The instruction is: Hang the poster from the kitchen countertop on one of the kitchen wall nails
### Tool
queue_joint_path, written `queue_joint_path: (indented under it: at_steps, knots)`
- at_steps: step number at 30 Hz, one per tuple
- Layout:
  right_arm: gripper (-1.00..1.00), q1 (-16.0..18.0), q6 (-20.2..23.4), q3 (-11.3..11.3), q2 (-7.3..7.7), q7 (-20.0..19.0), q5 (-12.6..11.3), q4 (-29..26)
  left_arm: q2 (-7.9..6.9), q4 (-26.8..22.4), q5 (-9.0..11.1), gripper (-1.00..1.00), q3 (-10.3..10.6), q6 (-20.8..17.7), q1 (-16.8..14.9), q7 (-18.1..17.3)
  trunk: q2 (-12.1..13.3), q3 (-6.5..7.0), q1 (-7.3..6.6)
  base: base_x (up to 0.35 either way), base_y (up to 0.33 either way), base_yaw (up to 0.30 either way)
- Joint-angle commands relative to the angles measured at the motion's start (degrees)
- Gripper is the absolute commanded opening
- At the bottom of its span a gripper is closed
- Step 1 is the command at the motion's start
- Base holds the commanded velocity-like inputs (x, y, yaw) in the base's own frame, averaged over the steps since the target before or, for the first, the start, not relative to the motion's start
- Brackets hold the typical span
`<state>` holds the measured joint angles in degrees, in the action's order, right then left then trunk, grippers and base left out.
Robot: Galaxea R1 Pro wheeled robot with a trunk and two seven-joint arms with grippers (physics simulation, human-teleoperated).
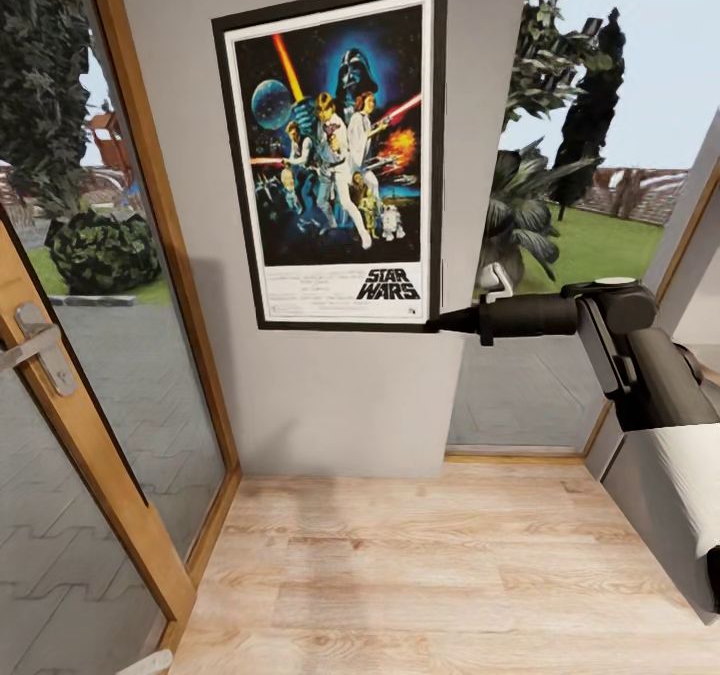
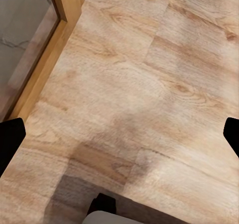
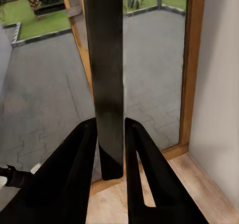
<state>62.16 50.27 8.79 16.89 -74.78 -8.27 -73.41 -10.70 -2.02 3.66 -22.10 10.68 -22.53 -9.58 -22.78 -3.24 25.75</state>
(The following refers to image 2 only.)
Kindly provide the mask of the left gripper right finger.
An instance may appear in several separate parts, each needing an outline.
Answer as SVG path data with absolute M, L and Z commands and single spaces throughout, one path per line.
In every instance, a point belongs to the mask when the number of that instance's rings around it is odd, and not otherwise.
M 228 117 L 223 135 L 239 158 L 239 119 Z

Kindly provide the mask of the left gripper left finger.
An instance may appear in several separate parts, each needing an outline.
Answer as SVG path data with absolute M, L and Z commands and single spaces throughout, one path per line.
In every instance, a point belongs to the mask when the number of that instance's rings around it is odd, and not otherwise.
M 21 117 L 0 123 L 0 177 L 26 136 Z

